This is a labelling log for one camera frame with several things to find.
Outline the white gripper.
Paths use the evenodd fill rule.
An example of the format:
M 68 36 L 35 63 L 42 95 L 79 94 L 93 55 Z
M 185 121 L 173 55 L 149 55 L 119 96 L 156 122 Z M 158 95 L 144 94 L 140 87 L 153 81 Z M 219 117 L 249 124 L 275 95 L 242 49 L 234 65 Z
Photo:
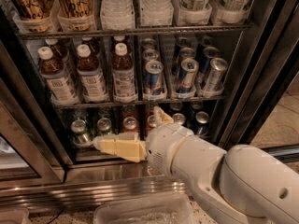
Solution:
M 154 107 L 155 123 L 145 142 L 138 133 L 119 133 L 96 136 L 94 147 L 106 154 L 127 161 L 141 162 L 147 157 L 149 165 L 164 175 L 171 175 L 171 163 L 179 147 L 193 136 L 193 131 L 173 123 L 174 120 L 159 106 Z

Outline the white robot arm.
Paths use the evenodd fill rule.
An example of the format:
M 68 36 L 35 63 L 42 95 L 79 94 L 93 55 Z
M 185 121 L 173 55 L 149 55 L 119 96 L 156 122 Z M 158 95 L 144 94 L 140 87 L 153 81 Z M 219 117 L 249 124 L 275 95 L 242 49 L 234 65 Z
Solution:
M 139 162 L 181 180 L 219 224 L 299 224 L 299 174 L 265 151 L 237 145 L 226 151 L 154 108 L 156 127 L 97 136 L 100 151 Z

